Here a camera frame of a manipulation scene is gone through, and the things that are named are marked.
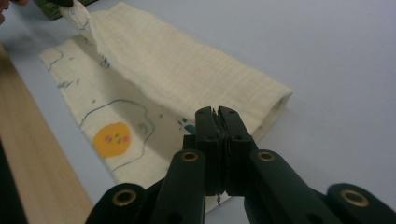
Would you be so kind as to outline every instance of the wooden surface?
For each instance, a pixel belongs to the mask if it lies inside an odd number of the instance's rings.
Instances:
[[[0,138],[29,223],[84,223],[92,203],[1,44]]]

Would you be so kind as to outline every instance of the towel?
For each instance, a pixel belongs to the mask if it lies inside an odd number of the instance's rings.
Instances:
[[[166,175],[196,110],[236,110],[255,141],[291,90],[156,16],[119,3],[61,8],[80,31],[41,59],[92,149],[120,182],[144,188]]]

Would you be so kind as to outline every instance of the orange circle print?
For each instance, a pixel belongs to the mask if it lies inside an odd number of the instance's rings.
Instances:
[[[131,131],[125,123],[111,123],[99,130],[92,142],[102,158],[119,156],[131,145]]]

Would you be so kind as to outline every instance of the brass insert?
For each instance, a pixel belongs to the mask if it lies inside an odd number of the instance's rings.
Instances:
[[[259,159],[262,161],[274,161],[275,160],[275,156],[270,153],[270,152],[266,152],[266,151],[261,151],[258,153]]]
[[[113,196],[113,203],[116,206],[125,206],[132,203],[136,199],[136,192],[132,189],[119,190]]]
[[[370,203],[364,195],[352,189],[341,190],[341,197],[348,203],[351,203],[358,207],[367,207]]]
[[[196,154],[195,152],[185,152],[183,153],[181,158],[183,159],[183,161],[196,161],[198,159],[198,154]]]

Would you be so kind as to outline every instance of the white table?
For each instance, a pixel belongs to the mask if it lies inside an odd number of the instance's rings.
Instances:
[[[116,2],[100,0],[88,10]],[[259,147],[278,152],[310,187],[355,184],[396,210],[396,2],[126,2],[294,90]],[[47,20],[33,2],[4,15],[0,41],[96,203],[116,183],[38,58],[78,33],[63,19]],[[216,208],[206,223],[248,223],[243,200]]]

